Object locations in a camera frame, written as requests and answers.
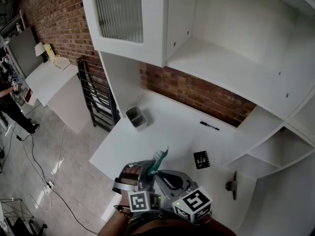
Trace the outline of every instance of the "power strip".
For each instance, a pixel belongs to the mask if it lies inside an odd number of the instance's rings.
[[[49,185],[46,185],[44,189],[44,192],[47,194],[47,196],[50,195],[50,193],[52,192],[52,189],[54,188],[54,184],[51,181],[49,181],[48,183],[51,186],[51,188],[49,187]]]

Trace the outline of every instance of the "black pants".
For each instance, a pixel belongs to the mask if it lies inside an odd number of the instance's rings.
[[[32,134],[35,131],[33,124],[22,114],[21,109],[11,97],[6,99],[5,104],[0,103],[0,110],[16,121],[28,133]]]

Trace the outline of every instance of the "red brick wall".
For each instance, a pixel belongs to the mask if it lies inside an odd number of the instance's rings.
[[[29,26],[39,41],[51,44],[55,54],[76,64],[76,58],[100,62],[94,50],[82,0],[19,0]]]
[[[182,102],[238,127],[255,104],[212,83],[178,70],[140,65],[144,88]]]

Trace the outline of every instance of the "hand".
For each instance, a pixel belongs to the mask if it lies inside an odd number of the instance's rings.
[[[124,171],[124,173],[131,173],[131,174],[137,174],[137,175],[139,175],[140,172],[141,172],[141,166],[133,166]],[[129,184],[129,185],[137,185],[138,181],[122,178],[121,183]],[[119,204],[121,206],[129,206],[129,198],[128,198],[128,193],[126,191],[122,190],[122,199]]]

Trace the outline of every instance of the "concrete floor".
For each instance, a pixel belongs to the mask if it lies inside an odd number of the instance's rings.
[[[23,113],[27,114],[33,107],[25,104]],[[40,123],[40,129],[33,135],[34,156],[44,170],[47,181],[54,179],[57,170],[60,144],[64,129],[63,121],[48,107],[38,106],[28,118],[33,123]],[[19,125],[16,133],[24,139],[26,131]],[[4,146],[7,155],[10,146],[12,128],[6,133],[1,128],[0,145]],[[65,128],[60,166],[54,190],[68,203],[77,219],[88,229],[98,233],[104,225],[101,219],[114,194],[111,190],[113,181],[89,163],[89,159],[105,139],[108,132],[100,127],[93,127],[89,121],[84,129],[76,134]],[[41,174],[40,168],[32,159],[32,138],[23,142],[31,162]],[[26,157],[22,142],[12,136],[11,152],[6,161],[3,173],[0,174],[0,199],[21,198],[38,223],[48,224],[45,235],[88,236],[94,235],[83,229],[74,219],[63,201],[51,193],[52,207],[49,211],[40,210],[30,193],[42,209],[50,206],[49,198],[43,194],[44,182],[38,176]]]

